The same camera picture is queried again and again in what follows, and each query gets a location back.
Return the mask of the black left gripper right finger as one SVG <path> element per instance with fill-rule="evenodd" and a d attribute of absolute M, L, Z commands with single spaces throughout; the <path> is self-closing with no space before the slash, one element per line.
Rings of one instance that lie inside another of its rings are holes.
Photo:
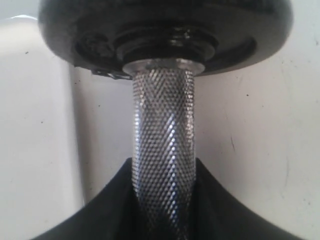
<path fill-rule="evenodd" d="M 233 197 L 196 158 L 182 165 L 182 239 L 286 240 L 288 233 Z"/>

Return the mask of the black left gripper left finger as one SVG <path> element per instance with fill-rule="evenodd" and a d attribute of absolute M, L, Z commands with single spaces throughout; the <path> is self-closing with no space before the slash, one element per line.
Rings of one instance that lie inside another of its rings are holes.
<path fill-rule="evenodd" d="M 150 163 L 129 158 L 102 191 L 73 216 L 36 237 L 38 240 L 153 240 L 145 219 L 143 181 Z"/>

